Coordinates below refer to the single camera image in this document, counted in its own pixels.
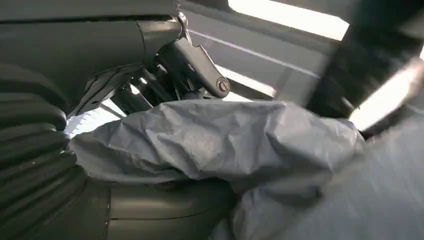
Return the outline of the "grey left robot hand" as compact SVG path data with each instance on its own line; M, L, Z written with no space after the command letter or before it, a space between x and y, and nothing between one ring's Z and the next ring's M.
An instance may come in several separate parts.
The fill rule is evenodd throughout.
M235 203L228 183L93 178L65 128L106 99L134 113L229 91L175 0L1 1L1 239L208 239Z

